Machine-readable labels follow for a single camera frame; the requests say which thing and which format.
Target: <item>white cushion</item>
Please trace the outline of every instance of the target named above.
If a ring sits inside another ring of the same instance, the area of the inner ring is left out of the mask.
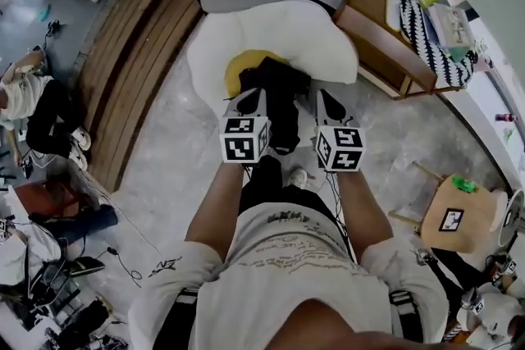
[[[285,0],[245,11],[209,14],[188,48],[197,94],[224,115],[228,92],[224,74],[231,59],[246,50],[268,50],[316,80],[352,84],[358,73],[354,45],[314,2]],[[314,120],[299,109],[299,146],[311,144]]]

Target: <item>black pants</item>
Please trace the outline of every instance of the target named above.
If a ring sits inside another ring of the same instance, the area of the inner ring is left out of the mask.
[[[57,116],[64,120],[63,129],[69,134],[80,126],[80,119],[73,110],[66,88],[58,80],[50,80],[29,118],[25,141],[36,152],[68,158],[71,151],[70,140],[49,135],[57,122]]]
[[[341,231],[336,217],[326,207],[322,199],[312,191],[299,189],[294,185],[283,188],[281,163],[269,155],[261,158],[259,166],[253,168],[251,180],[243,187],[243,192],[240,195],[239,215],[264,202],[291,202],[322,213],[336,225],[350,257],[352,256],[348,239]]]
[[[461,297],[468,290],[481,286],[486,283],[488,279],[479,271],[465,262],[456,252],[445,251],[443,249],[433,248],[434,255],[448,268],[456,279],[458,279],[459,287],[439,267],[437,261],[428,263],[437,279],[440,281],[445,290],[446,297],[450,304],[450,318],[455,318],[461,307]]]

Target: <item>black and white patterned bag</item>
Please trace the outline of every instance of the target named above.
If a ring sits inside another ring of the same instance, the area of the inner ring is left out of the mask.
[[[401,0],[401,30],[410,40],[414,50],[425,64],[436,73],[439,80],[449,86],[464,87],[473,76],[473,65],[477,63],[477,54],[470,50],[462,61],[453,61],[446,56],[440,45],[428,39],[423,23],[424,13],[419,0]]]

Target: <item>strap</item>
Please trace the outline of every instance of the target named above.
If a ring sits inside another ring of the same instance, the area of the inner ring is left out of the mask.
[[[197,289],[182,289],[180,291],[155,339],[153,350],[188,348],[189,337],[197,313],[198,293]]]
[[[399,315],[403,337],[416,343],[422,343],[423,328],[421,326],[421,318],[412,294],[406,290],[390,292],[390,303]]]

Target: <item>wooden bench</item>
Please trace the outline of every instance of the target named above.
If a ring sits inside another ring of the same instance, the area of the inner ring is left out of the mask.
[[[196,0],[119,0],[80,73],[84,125],[93,138],[89,173],[120,187],[148,110],[199,22]]]

